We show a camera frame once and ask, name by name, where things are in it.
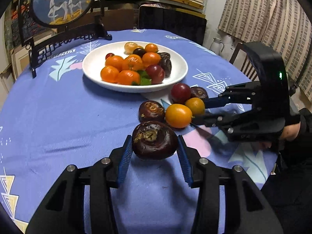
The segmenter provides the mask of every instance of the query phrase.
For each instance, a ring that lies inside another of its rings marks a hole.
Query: dark purple water chestnut
[[[174,154],[177,147],[177,135],[158,121],[141,123],[132,133],[133,152],[142,160],[166,159]]]
[[[204,98],[208,98],[208,93],[204,88],[194,86],[194,87],[191,87],[191,97],[193,98],[198,97],[200,99],[204,99]]]
[[[165,110],[160,103],[148,100],[140,105],[138,119],[140,122],[150,120],[163,122],[165,120]]]

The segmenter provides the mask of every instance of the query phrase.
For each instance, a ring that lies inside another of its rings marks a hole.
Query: patterned tablecloth
[[[206,88],[210,97],[216,97],[228,85],[248,81],[221,57],[171,32],[126,30],[111,34],[113,42],[147,41],[178,52],[189,66],[183,82]],[[91,50],[107,43],[111,42],[73,41],[65,45],[58,50],[63,53],[37,69],[35,79],[25,71],[4,104],[0,114],[0,200],[23,231],[67,165],[93,165],[124,143],[138,125],[138,107],[145,97],[165,108],[170,104],[167,91],[144,96],[118,93],[87,79],[82,60]],[[249,105],[229,104],[210,111],[241,113],[249,109]],[[178,133],[188,146],[216,165],[243,166],[261,188],[277,156],[258,150],[257,144],[229,143],[217,128],[204,129],[214,136],[202,137],[192,127]],[[184,182],[176,154],[160,162],[141,161],[133,154],[124,185],[111,192],[120,234],[190,233],[199,190],[190,189]],[[223,187],[220,195],[219,233],[223,233]],[[85,200],[86,233],[91,232],[89,217]]]

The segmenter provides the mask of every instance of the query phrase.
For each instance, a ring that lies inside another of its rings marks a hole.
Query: white horse embroidery
[[[81,1],[79,1],[79,2],[76,3],[76,4],[74,4],[74,3],[73,3],[73,0],[69,0],[69,2],[68,2],[68,7],[69,7],[69,10],[70,10],[70,12],[71,12],[71,17],[73,17],[73,15],[74,15],[73,9],[74,9],[75,7],[78,7],[78,8],[80,9],[80,14],[82,13],[82,3],[81,3]]]
[[[55,21],[55,18],[58,16],[58,14],[55,14],[56,11],[63,9],[64,10],[64,18],[63,21],[67,20],[68,15],[68,8],[67,8],[67,2],[63,2],[60,6],[56,6],[54,3],[54,0],[50,1],[50,11],[48,13],[49,18],[53,18],[53,21]]]

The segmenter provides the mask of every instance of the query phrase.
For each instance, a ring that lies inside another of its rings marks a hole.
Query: black sleeve
[[[299,112],[301,114],[299,134],[292,142],[286,141],[284,150],[280,152],[288,166],[312,158],[312,113],[307,108]]]

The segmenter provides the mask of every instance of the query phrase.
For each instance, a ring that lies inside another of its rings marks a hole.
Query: human hand
[[[301,126],[301,123],[299,122],[298,124],[284,127],[283,132],[279,139],[286,140],[289,142],[293,141],[294,139],[297,138],[299,134],[300,126]],[[272,146],[271,142],[260,142],[259,144],[262,149],[271,148]]]

